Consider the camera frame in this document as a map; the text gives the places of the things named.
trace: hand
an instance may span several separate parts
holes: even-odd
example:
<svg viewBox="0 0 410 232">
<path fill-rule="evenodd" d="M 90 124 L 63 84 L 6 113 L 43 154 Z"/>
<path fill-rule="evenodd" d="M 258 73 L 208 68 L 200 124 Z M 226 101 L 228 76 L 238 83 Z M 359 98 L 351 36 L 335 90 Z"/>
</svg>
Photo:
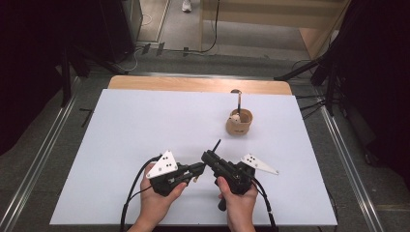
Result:
<svg viewBox="0 0 410 232">
<path fill-rule="evenodd" d="M 145 176 L 153 166 L 154 164 L 151 163 L 145 168 L 144 178 L 142 179 L 140 185 L 141 190 L 151 186 L 150 181 Z M 172 202 L 174 202 L 174 200 L 181 195 L 186 186 L 187 183 L 179 184 L 169 193 L 168 196 L 159 195 L 155 193 L 152 188 L 142 191 L 139 217 L 135 224 L 130 228 L 129 232 L 152 231 L 163 220 L 163 218 L 165 218 Z"/>
<path fill-rule="evenodd" d="M 227 222 L 232 232 L 255 231 L 252 222 L 253 208 L 256 203 L 257 189 L 251 185 L 244 195 L 231 192 L 228 183 L 223 177 L 218 177 L 220 198 L 226 200 Z"/>
</svg>

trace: black cord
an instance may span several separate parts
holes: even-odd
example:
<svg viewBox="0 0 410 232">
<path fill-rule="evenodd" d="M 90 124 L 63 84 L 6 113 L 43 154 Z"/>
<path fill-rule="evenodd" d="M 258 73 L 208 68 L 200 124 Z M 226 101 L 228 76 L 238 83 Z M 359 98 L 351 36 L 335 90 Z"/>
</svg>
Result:
<svg viewBox="0 0 410 232">
<path fill-rule="evenodd" d="M 142 174 L 142 172 L 144 171 L 145 167 L 148 166 L 148 164 L 150 164 L 150 163 L 153 162 L 153 161 L 158 161 L 161 156 L 162 156 L 162 155 L 157 156 L 157 157 L 152 158 L 152 159 L 149 159 L 147 162 L 144 163 L 144 165 L 142 165 L 141 169 L 139 169 L 138 174 L 136 174 L 136 177 L 135 177 L 135 179 L 133 180 L 132 187 L 131 187 L 131 189 L 130 189 L 130 193 L 129 193 L 128 197 L 127 197 L 127 201 L 126 201 L 126 203 L 124 204 L 124 207 L 123 207 L 123 213 L 122 213 L 122 215 L 121 215 L 120 232 L 124 232 L 125 221 L 126 221 L 126 214 L 127 214 L 127 209 L 128 209 L 129 203 L 130 203 L 130 201 L 132 200 L 132 198 L 137 195 L 137 193 L 134 194 L 134 195 L 132 195 L 132 192 L 133 192 L 133 189 L 134 189 L 135 186 L 136 186 L 136 182 L 138 181 L 139 176 Z"/>
<path fill-rule="evenodd" d="M 220 15 L 220 0 L 218 0 L 218 4 L 217 4 L 217 15 L 215 17 L 215 38 L 214 38 L 214 43 L 211 45 L 210 48 L 206 49 L 206 50 L 175 50 L 175 49 L 163 49 L 163 51 L 173 51 L 173 52 L 181 52 L 181 53 L 189 53 L 189 54 L 202 54 L 206 53 L 208 51 L 210 51 L 212 48 L 214 48 L 215 44 L 217 43 L 217 38 L 218 38 L 218 17 Z"/>
<path fill-rule="evenodd" d="M 135 197 L 135 196 L 137 196 L 139 193 L 141 193 L 141 192 L 143 192 L 143 191 L 146 191 L 146 190 L 148 190 L 148 189 L 150 189 L 150 188 L 152 188 L 153 186 L 149 186 L 148 188 L 146 188 L 146 189 L 143 189 L 143 190 L 141 190 L 141 191 L 139 191 L 139 192 L 136 192 L 131 198 L 130 198 L 130 201 Z"/>
<path fill-rule="evenodd" d="M 272 214 L 271 204 L 269 203 L 269 200 L 268 200 L 268 195 L 266 194 L 265 189 L 262 187 L 259 181 L 256 180 L 256 178 L 252 177 L 252 180 L 259 186 L 260 190 L 257 188 L 256 189 L 263 196 L 263 199 L 265 200 L 266 210 L 268 211 L 269 221 L 271 222 L 272 229 L 274 230 L 274 232 L 278 232 L 278 228 L 275 223 L 274 215 Z"/>
<path fill-rule="evenodd" d="M 295 95 L 296 99 L 316 99 L 316 98 L 323 98 L 323 97 L 325 97 L 325 94 L 323 94 L 323 95 L 306 95 L 306 96 Z"/>
</svg>

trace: floor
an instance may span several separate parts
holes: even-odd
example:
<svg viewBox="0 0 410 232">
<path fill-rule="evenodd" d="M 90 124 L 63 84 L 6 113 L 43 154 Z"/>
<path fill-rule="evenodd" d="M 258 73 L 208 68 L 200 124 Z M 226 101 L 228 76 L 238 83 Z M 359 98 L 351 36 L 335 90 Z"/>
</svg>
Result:
<svg viewBox="0 0 410 232">
<path fill-rule="evenodd" d="M 140 41 L 138 44 L 151 43 L 152 47 L 157 47 L 159 43 L 164 43 L 164 49 L 198 49 L 199 37 L 193 32 L 198 30 L 199 0 L 192 0 L 192 12 L 189 14 L 181 11 L 181 5 L 182 0 L 170 0 L 157 42 Z M 204 48 L 213 42 L 214 23 L 209 22 L 208 27 L 204 25 L 208 30 L 203 40 Z M 141 55 L 139 50 L 134 57 L 129 57 L 118 66 L 129 69 L 131 74 L 203 73 L 264 79 L 288 73 L 309 59 L 302 38 L 295 28 L 247 27 L 249 31 L 244 28 L 235 23 L 219 23 L 216 46 L 206 56 L 189 55 L 189 59 L 185 59 L 180 52 L 165 50 L 165 55 L 159 57 L 156 50 L 151 50 L 146 55 Z M 115 226 L 48 225 L 59 192 L 70 171 L 71 166 L 68 163 L 73 162 L 86 130 L 82 124 L 87 112 L 79 108 L 92 109 L 98 101 L 99 92 L 106 88 L 112 76 L 93 64 L 90 66 L 93 70 L 92 77 L 77 79 L 73 84 L 81 86 L 73 106 L 60 109 L 61 94 L 57 95 L 23 134 L 17 146 L 0 157 L 0 214 L 3 216 L 7 213 L 13 199 L 20 199 L 15 204 L 22 207 L 17 207 L 20 212 L 14 212 L 19 218 L 11 222 L 15 226 L 13 231 L 117 230 Z M 316 95 L 315 91 L 322 91 L 320 88 L 311 87 L 308 81 L 310 76 L 310 72 L 305 72 L 288 81 L 295 95 Z M 317 99 L 298 100 L 300 106 L 315 102 Z M 354 130 L 339 110 L 335 110 L 335 114 L 334 118 L 329 119 L 326 110 L 321 109 L 306 120 L 306 126 L 324 182 L 333 193 L 333 198 L 337 200 L 337 231 L 410 231 L 410 192 L 391 169 L 384 166 L 373 167 L 366 163 Z M 43 141 L 49 138 L 49 130 L 53 127 L 54 120 L 59 117 L 65 120 L 59 129 L 60 136 L 50 140 L 53 144 L 50 148 L 42 146 Z M 332 127 L 342 135 L 341 138 L 337 139 L 337 134 L 331 133 Z M 29 197 L 18 198 L 19 195 L 16 196 L 15 193 L 21 187 L 21 183 L 27 181 L 26 173 L 40 153 L 46 154 L 47 162 L 41 166 L 39 172 L 34 172 L 37 183 L 20 191 L 32 191 Z M 341 155 L 343 153 L 348 154 L 350 159 L 345 160 Z M 350 161 L 354 164 L 353 170 L 346 167 L 346 163 Z M 352 179 L 349 172 L 356 172 L 358 175 Z M 363 190 L 355 190 L 356 186 L 362 186 Z M 366 216 L 365 210 L 373 210 L 377 217 Z M 9 218 L 3 217 L 0 230 L 5 228 L 4 222 L 7 219 Z M 281 231 L 319 229 L 291 227 L 283 228 Z M 334 228 L 323 227 L 320 231 L 334 231 Z"/>
</svg>

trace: metal rail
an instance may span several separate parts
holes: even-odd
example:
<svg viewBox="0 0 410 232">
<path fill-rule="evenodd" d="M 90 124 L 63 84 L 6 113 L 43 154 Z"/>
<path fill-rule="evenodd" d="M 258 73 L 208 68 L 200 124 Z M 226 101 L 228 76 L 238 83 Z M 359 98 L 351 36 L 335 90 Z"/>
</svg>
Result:
<svg viewBox="0 0 410 232">
<path fill-rule="evenodd" d="M 67 118 L 72 111 L 80 86 L 81 80 L 79 77 L 76 77 L 73 82 L 73 96 L 66 104 L 66 107 L 60 109 L 39 152 L 36 154 L 36 157 L 34 158 L 29 170 L 27 171 L 27 174 L 25 175 L 23 181 L 15 192 L 15 195 L 13 196 L 6 213 L 0 222 L 0 231 L 13 231 L 15 223 L 17 222 L 18 217 L 20 216 L 20 213 L 23 210 L 31 191 L 33 190 L 42 173 L 42 170 L 51 153 L 55 141 L 57 140 L 61 129 L 64 127 L 64 124 L 66 123 Z"/>
</svg>

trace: white tabletop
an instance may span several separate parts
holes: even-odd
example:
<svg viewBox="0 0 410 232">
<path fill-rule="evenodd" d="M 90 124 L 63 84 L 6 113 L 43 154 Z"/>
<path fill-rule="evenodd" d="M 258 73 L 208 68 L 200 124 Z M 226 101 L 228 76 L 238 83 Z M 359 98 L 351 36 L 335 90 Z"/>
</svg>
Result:
<svg viewBox="0 0 410 232">
<path fill-rule="evenodd" d="M 178 162 L 193 164 L 221 139 L 216 153 L 224 160 L 237 163 L 252 153 L 279 171 L 256 171 L 277 225 L 337 224 L 295 97 L 244 93 L 242 107 L 253 122 L 247 135 L 231 136 L 225 122 L 237 99 L 229 93 L 104 90 L 50 223 L 119 224 L 144 162 L 170 150 Z M 225 225 L 214 181 L 207 167 L 161 224 Z M 136 197 L 126 223 L 134 223 L 138 212 Z M 253 222 L 270 224 L 260 195 Z"/>
</svg>

